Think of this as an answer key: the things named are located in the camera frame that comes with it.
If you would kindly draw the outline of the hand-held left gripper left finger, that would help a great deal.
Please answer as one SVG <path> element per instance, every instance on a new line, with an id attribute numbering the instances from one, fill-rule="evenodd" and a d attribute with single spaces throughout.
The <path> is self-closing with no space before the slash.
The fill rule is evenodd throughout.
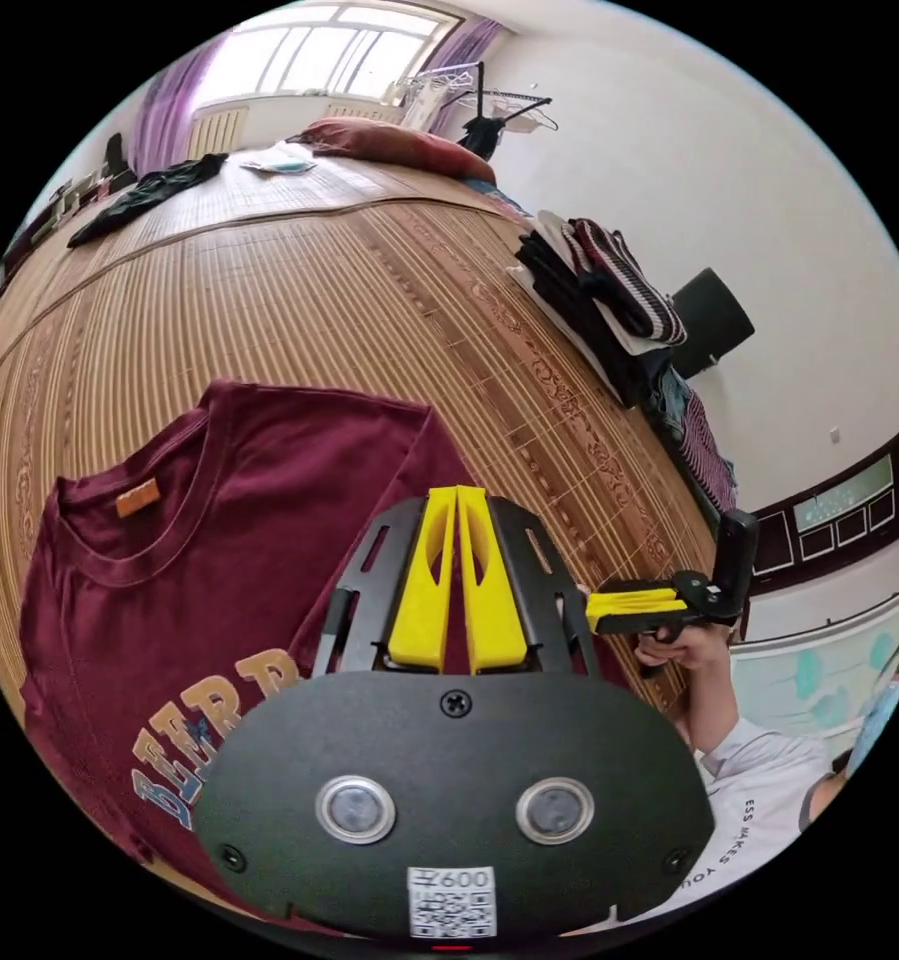
<path id="1" fill-rule="evenodd" d="M 433 488 L 421 508 L 387 641 L 388 657 L 400 668 L 441 671 L 444 667 L 457 493 L 455 487 Z"/>

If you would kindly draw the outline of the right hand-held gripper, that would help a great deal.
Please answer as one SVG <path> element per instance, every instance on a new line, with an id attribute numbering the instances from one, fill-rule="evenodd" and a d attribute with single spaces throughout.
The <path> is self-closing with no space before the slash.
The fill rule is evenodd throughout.
<path id="1" fill-rule="evenodd" d="M 609 580 L 586 601 L 591 632 L 606 636 L 637 636 L 700 623 L 731 626 L 742 614 L 741 569 L 710 576 L 681 570 L 668 580 Z"/>

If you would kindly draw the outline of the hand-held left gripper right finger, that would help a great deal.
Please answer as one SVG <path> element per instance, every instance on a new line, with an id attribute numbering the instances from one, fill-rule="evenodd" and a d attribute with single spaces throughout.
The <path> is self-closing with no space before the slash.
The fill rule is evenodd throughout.
<path id="1" fill-rule="evenodd" d="M 528 647 L 485 490 L 459 486 L 457 515 L 470 672 L 516 670 Z"/>

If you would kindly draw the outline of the person's right hand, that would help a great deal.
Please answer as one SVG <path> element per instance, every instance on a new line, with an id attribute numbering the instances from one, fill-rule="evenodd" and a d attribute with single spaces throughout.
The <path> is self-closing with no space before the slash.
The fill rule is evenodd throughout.
<path id="1" fill-rule="evenodd" d="M 659 628 L 638 635 L 637 661 L 647 668 L 674 664 L 688 670 L 694 681 L 731 685 L 730 645 L 735 628 L 712 623 Z"/>

